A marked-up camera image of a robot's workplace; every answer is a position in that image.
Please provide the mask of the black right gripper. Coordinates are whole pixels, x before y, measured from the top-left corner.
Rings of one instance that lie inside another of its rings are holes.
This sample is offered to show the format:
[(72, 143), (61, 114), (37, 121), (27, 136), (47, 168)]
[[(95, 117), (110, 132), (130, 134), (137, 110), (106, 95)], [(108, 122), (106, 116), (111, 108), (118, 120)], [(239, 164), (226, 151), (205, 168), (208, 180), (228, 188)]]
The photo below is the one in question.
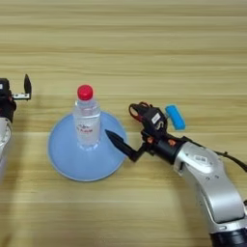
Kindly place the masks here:
[[(141, 120), (143, 115), (151, 108), (146, 102), (131, 103), (129, 114), (135, 120)], [(129, 146), (124, 139), (117, 133), (105, 130), (112, 144), (132, 161), (136, 162), (144, 152), (150, 155), (157, 155), (170, 164), (174, 164), (176, 157), (182, 146), (185, 144), (183, 138), (177, 138), (167, 132), (167, 127), (159, 130), (144, 128), (141, 131), (143, 143), (138, 151)]]

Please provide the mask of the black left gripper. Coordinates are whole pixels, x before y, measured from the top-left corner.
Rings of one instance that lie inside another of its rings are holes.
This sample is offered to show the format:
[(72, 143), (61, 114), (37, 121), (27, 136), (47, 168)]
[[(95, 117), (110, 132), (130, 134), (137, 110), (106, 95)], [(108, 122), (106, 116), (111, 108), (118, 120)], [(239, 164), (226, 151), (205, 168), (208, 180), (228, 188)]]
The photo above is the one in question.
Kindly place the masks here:
[(16, 110), (17, 100), (30, 100), (32, 93), (32, 84), (28, 74), (24, 77), (25, 94), (13, 94), (9, 96), (0, 96), (0, 118), (6, 118), (10, 122), (14, 119), (14, 111)]

